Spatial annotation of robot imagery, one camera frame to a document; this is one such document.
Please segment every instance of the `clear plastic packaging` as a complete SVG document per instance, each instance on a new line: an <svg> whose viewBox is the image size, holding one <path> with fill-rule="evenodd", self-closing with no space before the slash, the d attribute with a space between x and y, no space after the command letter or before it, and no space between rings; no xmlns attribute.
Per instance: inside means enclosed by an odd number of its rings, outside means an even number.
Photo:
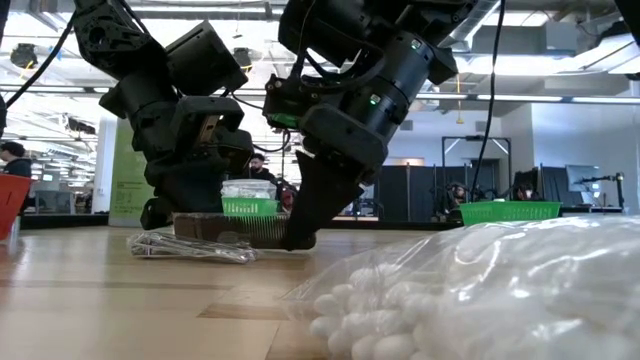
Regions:
<svg viewBox="0 0 640 360"><path fill-rule="evenodd" d="M220 234L217 242L211 242L145 232L129 237L127 247L131 255L140 258L184 257L246 264L258 257L258 252L249 247L248 241L236 233Z"/></svg>
<svg viewBox="0 0 640 360"><path fill-rule="evenodd" d="M275 200L277 188L267 180L240 179L222 183L222 196Z"/></svg>
<svg viewBox="0 0 640 360"><path fill-rule="evenodd" d="M640 217L484 224L342 260L285 297L331 358L640 358Z"/></svg>

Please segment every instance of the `red container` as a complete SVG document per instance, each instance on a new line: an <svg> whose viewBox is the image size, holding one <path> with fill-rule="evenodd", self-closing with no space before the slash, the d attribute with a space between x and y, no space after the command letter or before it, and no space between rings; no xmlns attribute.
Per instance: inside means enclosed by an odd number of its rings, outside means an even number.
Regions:
<svg viewBox="0 0 640 360"><path fill-rule="evenodd" d="M29 193L29 186L29 178L0 175L0 240L9 235L11 225Z"/></svg>

